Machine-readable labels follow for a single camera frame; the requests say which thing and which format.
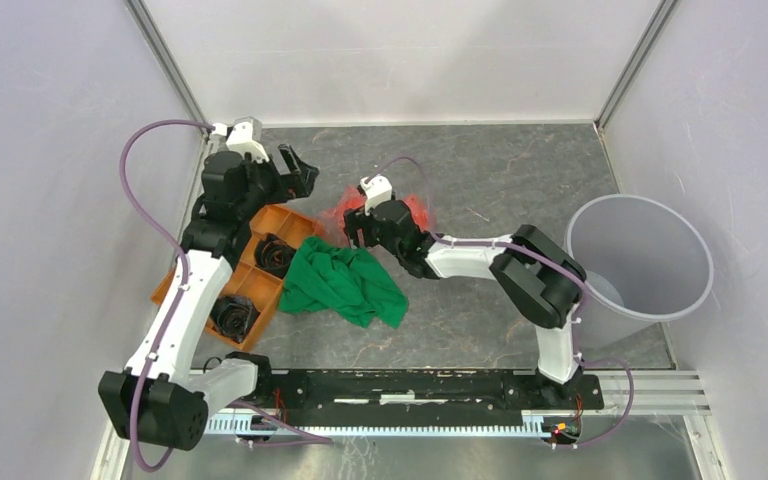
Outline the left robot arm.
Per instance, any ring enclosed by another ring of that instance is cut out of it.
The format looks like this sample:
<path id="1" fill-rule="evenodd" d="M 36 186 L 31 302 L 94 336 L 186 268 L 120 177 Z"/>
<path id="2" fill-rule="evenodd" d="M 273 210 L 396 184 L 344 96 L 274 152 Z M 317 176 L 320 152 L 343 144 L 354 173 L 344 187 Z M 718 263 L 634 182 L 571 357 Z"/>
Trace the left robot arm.
<path id="1" fill-rule="evenodd" d="M 105 372 L 98 393 L 117 435 L 147 444 L 189 451 L 208 420 L 237 398 L 250 407 L 266 405 L 274 381 L 266 362 L 246 355 L 193 380 L 189 369 L 209 314 L 250 242 L 254 217 L 267 205 L 311 195 L 318 168 L 288 144 L 278 147 L 288 167 L 256 161 L 243 147 L 209 155 L 182 239 L 173 282 L 155 321 L 120 372 Z"/>

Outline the red plastic trash bag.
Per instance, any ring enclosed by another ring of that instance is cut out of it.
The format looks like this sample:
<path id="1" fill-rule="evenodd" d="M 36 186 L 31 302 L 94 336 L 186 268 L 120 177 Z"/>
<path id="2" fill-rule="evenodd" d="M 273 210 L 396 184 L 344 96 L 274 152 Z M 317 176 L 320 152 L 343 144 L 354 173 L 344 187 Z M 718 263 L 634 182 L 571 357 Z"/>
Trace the red plastic trash bag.
<path id="1" fill-rule="evenodd" d="M 402 200 L 410 208 L 414 222 L 421 230 L 428 230 L 432 220 L 426 203 L 419 195 L 410 194 Z M 347 247 L 349 241 L 343 231 L 345 227 L 344 213 L 350 209 L 363 207 L 365 197 L 353 186 L 347 186 L 337 203 L 317 216 L 315 233 L 324 238 L 329 244 Z"/>

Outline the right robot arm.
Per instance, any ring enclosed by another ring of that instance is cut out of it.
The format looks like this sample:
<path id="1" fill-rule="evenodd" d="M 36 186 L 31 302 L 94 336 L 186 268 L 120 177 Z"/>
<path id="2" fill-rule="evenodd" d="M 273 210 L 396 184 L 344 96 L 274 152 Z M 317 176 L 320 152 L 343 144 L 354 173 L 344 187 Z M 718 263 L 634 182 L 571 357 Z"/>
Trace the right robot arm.
<path id="1" fill-rule="evenodd" d="M 540 400 L 562 408 L 578 393 L 581 370 L 572 324 L 587 296 L 583 267 L 533 225 L 487 239 L 439 236 L 414 221 L 407 203 L 387 200 L 343 213 L 354 247 L 383 247 L 411 276 L 469 277 L 496 282 L 537 332 Z"/>

